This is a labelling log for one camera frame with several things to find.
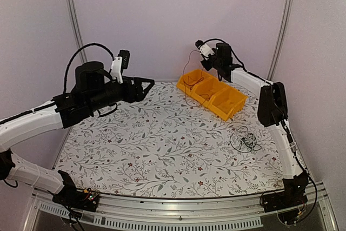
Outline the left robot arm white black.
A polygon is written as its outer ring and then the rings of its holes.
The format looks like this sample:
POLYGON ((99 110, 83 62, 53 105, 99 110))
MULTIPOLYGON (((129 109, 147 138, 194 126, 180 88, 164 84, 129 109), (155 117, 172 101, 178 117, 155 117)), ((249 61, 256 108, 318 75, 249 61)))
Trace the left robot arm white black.
POLYGON ((102 62, 87 62, 75 69, 75 86, 69 93, 53 97, 39 107, 1 121, 1 180, 23 182, 45 189, 68 206, 81 198, 72 178, 64 171, 48 170, 28 162, 11 147, 31 137, 77 125, 105 107, 117 108, 117 102, 140 102, 155 81, 121 75, 121 58, 112 62, 110 71, 102 62))

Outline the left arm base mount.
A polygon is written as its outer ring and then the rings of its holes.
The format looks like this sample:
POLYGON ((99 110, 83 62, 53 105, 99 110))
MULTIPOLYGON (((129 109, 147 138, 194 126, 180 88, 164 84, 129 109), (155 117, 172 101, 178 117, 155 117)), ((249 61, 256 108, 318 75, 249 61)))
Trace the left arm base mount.
POLYGON ((53 195, 52 201, 66 207, 96 212, 100 192, 91 188, 79 189, 68 173, 61 170, 58 173, 63 179, 63 188, 53 195))

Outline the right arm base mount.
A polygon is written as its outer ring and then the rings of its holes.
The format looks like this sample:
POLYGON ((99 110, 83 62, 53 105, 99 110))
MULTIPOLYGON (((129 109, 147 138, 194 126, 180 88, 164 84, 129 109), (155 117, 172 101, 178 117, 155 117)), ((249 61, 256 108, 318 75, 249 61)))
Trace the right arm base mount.
POLYGON ((308 185, 308 178, 306 176, 295 177, 293 179, 283 179, 284 191, 263 193, 259 199, 260 205, 264 208, 266 213, 278 210, 286 211, 279 213, 279 220, 285 225, 295 225, 300 220, 302 211, 298 208, 287 210, 291 207, 305 205, 308 202, 305 195, 305 188, 308 185))

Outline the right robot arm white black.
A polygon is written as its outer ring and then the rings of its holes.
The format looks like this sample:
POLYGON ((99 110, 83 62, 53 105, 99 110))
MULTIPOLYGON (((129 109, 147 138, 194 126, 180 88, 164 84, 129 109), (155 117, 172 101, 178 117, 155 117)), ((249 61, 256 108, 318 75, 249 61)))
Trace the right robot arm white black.
POLYGON ((280 194, 279 200, 284 207, 291 207, 300 199, 300 191, 308 185, 309 175, 297 158, 283 83, 266 80, 247 70, 231 45, 224 40, 198 40, 195 46, 202 56, 201 64, 205 70, 215 69, 220 81, 238 84, 258 95, 258 120, 269 131, 282 163, 285 191, 280 194))

